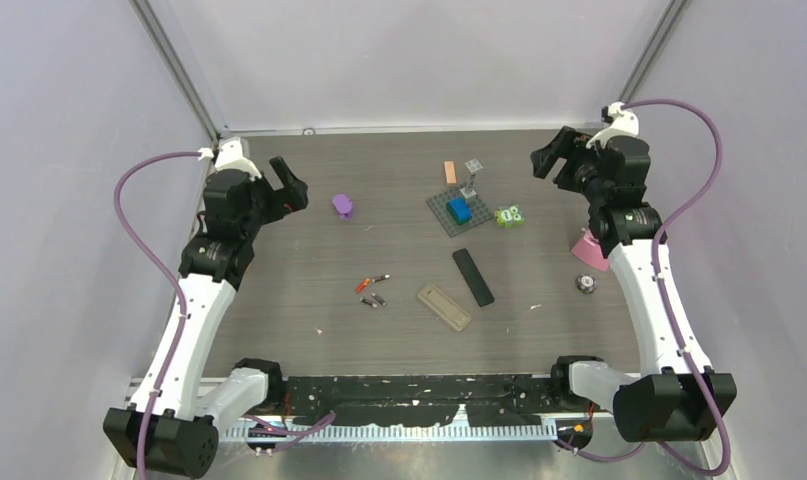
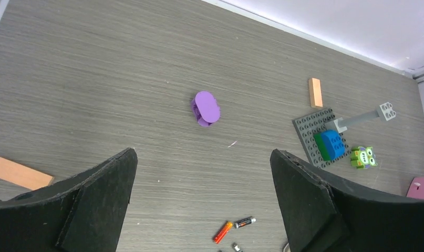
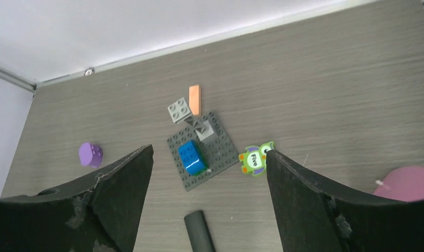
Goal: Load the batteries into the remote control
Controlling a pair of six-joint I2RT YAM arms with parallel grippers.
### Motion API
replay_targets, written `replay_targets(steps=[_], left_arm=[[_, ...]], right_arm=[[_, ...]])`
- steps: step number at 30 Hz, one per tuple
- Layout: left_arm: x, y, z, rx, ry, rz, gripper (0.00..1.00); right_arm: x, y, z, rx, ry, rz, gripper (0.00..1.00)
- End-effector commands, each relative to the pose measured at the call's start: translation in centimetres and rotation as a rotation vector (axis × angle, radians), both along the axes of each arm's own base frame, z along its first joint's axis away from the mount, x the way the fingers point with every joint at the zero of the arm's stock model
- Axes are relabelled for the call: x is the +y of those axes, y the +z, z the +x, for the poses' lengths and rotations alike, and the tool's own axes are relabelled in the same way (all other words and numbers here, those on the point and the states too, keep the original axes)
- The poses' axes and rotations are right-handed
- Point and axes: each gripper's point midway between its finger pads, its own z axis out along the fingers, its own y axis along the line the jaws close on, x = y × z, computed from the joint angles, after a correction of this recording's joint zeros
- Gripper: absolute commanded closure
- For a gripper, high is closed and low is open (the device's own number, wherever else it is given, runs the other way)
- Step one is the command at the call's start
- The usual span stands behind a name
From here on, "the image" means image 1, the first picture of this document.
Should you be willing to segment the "beige remote control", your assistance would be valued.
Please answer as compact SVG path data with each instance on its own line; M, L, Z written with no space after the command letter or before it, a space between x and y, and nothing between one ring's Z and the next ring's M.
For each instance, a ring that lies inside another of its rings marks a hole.
M431 282L423 285L416 297L433 315L457 332L463 331L472 320L469 312Z

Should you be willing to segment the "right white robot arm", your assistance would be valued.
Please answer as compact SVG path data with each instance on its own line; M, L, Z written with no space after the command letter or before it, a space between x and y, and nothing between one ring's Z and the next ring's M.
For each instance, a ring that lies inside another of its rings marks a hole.
M688 323L670 270L663 220L645 202L651 158L646 142L607 142L563 127L530 155L544 179L589 203L589 230L623 291L639 345L640 374L631 377L589 355L561 356L551 369L550 397L563 410L596 405L610 412L628 442L703 441L737 396L729 373L715 371Z

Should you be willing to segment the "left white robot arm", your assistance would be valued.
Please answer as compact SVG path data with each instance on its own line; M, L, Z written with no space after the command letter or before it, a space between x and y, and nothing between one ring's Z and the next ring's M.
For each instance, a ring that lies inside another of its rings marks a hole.
M198 389L217 330L254 259L260 229L305 209L308 186L280 156L269 161L282 183L275 189L252 161L228 164L215 155L215 171L203 193L203 228L185 245L172 272L135 232L121 206L122 189L132 175L165 158L131 167L113 193L121 226L168 280L174 300L140 386L126 407L107 411L103 431L140 479L150 473L200 479L213 464L221 430L255 408L272 414L284 405L280 365L258 358L238 361L207 394L199 395Z

